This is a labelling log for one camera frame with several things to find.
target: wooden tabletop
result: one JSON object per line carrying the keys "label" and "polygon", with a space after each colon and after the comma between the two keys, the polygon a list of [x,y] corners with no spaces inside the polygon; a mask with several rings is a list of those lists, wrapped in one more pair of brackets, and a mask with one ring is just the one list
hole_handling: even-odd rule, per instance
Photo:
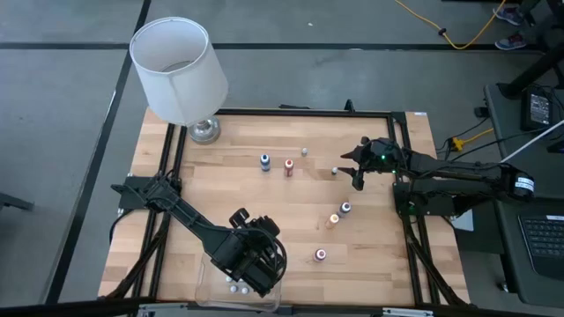
{"label": "wooden tabletop", "polygon": [[[412,148],[434,156],[427,116],[406,116]],[[240,207],[251,217],[274,219],[288,253],[282,303],[413,305],[404,233],[391,191],[393,175],[368,174],[364,191],[359,192],[351,186],[350,176],[330,173],[334,166],[353,166],[339,156],[351,151],[362,136],[388,136],[384,119],[220,115],[219,120],[222,133],[214,144],[198,145],[187,138],[182,197],[216,225],[229,226],[229,217]],[[148,110],[131,166],[135,175],[156,173],[166,130],[167,124]],[[399,127],[396,134],[401,140]],[[309,149],[305,158],[301,156],[304,147]],[[264,153],[271,156],[268,173],[260,168],[259,156]],[[283,173],[286,159],[294,160],[290,178]],[[343,202],[352,205],[351,213],[333,229],[326,229],[326,219]],[[136,210],[115,228],[100,295],[112,291],[137,260],[147,214],[147,210]],[[426,221],[436,267],[455,292],[468,300],[452,229],[440,217],[426,217]],[[318,248],[327,251],[324,262],[313,261]],[[195,299],[202,252],[200,241],[173,219],[159,299]],[[142,294],[148,292],[152,262],[146,272]],[[428,300],[424,272],[419,265]]]}

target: silver lamp base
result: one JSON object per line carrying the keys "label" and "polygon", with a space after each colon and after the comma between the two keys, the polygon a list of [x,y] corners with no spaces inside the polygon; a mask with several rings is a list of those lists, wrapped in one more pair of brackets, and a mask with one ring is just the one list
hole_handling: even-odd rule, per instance
{"label": "silver lamp base", "polygon": [[188,133],[197,144],[211,144],[218,139],[221,134],[219,120],[215,116],[197,122],[188,129]]}

